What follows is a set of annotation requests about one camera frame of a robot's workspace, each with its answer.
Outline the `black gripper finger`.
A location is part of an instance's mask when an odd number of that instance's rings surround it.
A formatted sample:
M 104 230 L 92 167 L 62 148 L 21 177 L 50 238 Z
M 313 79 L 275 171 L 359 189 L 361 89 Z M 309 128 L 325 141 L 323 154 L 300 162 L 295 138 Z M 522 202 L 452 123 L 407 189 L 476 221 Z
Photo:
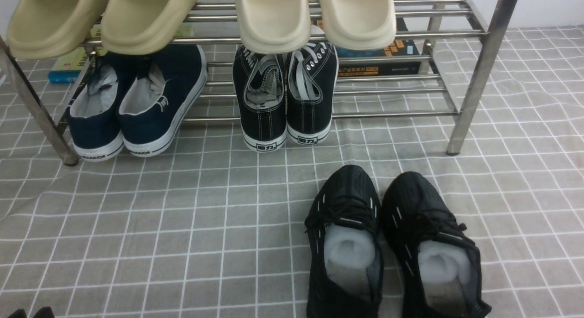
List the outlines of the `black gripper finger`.
M 40 308 L 32 318 L 55 318 L 55 314 L 50 306 Z

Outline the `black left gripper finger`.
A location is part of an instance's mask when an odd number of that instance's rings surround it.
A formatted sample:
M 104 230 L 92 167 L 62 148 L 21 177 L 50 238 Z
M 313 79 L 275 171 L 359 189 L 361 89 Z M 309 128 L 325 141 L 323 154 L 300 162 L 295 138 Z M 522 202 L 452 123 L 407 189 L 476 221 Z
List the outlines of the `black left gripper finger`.
M 27 313 L 24 309 L 17 309 L 12 314 L 10 314 L 7 318 L 27 318 Z

